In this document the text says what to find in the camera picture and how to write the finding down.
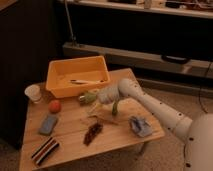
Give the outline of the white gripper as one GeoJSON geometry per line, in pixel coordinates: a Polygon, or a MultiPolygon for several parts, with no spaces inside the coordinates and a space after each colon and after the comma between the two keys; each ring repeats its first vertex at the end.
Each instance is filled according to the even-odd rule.
{"type": "Polygon", "coordinates": [[[109,104],[120,98],[119,90],[116,85],[107,86],[98,92],[98,100],[102,104],[109,104]]]}

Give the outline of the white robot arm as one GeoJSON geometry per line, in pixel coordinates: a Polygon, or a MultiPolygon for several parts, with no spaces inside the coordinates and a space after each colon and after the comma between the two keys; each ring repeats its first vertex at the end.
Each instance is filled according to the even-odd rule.
{"type": "Polygon", "coordinates": [[[98,99],[102,104],[133,98],[185,143],[183,171],[213,171],[213,114],[194,120],[144,92],[131,79],[123,78],[102,88],[98,99]]]}

